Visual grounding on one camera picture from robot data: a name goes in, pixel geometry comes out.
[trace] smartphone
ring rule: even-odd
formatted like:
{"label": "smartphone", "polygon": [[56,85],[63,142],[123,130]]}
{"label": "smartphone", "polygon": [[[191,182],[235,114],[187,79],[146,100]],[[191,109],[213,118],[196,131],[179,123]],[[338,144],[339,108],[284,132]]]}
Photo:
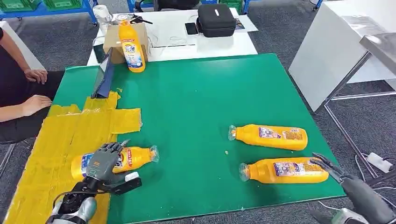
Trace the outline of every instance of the smartphone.
{"label": "smartphone", "polygon": [[194,22],[185,23],[188,35],[198,35],[198,29]]}

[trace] bottle cap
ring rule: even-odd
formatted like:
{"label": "bottle cap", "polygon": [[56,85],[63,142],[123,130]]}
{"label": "bottle cap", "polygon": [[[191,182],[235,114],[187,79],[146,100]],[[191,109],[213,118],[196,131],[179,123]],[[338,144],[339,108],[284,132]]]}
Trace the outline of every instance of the bottle cap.
{"label": "bottle cap", "polygon": [[117,15],[116,17],[115,17],[115,20],[118,22],[118,23],[120,23],[120,22],[122,22],[122,21],[125,21],[125,20],[130,20],[130,16],[128,15],[128,14],[119,14],[119,15]]}
{"label": "bottle cap", "polygon": [[230,141],[234,140],[236,137],[236,127],[234,125],[230,125],[228,129],[228,139]]}
{"label": "bottle cap", "polygon": [[239,165],[239,177],[242,181],[247,181],[250,179],[250,169],[245,163]]}
{"label": "bottle cap", "polygon": [[160,160],[160,155],[158,153],[157,146],[152,146],[150,148],[150,157],[151,157],[151,161],[153,162],[158,162]]}

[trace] person's arm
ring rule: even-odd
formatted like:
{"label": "person's arm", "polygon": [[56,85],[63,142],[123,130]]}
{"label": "person's arm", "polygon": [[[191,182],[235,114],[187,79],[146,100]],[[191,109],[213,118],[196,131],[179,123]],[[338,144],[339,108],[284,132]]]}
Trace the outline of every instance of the person's arm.
{"label": "person's arm", "polygon": [[23,117],[22,104],[0,107],[0,122]]}
{"label": "person's arm", "polygon": [[51,104],[50,98],[34,95],[19,105],[0,107],[0,122],[30,116]]}
{"label": "person's arm", "polygon": [[28,63],[23,57],[21,50],[18,48],[18,46],[10,37],[10,35],[8,35],[7,32],[2,30],[1,28],[0,28],[0,32],[2,34],[2,38],[0,38],[0,45],[18,63],[19,67],[25,73],[26,78],[30,82],[37,81],[38,83],[44,84],[47,81],[47,71],[30,69]]}

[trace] green bin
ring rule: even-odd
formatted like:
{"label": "green bin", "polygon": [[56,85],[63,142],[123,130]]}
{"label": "green bin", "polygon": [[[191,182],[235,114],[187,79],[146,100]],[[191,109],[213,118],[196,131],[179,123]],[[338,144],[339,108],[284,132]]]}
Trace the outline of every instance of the green bin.
{"label": "green bin", "polygon": [[34,11],[41,0],[0,0],[3,12]]}
{"label": "green bin", "polygon": [[226,4],[229,8],[236,8],[238,14],[242,13],[243,0],[219,0],[220,3]]}
{"label": "green bin", "polygon": [[65,10],[72,8],[81,8],[82,0],[43,0],[48,11]]}

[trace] black case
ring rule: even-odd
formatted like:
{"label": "black case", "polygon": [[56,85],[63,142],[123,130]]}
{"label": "black case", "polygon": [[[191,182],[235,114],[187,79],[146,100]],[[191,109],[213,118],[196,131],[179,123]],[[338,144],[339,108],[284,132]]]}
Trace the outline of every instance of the black case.
{"label": "black case", "polygon": [[226,4],[203,4],[198,8],[197,26],[206,37],[232,36],[235,19]]}

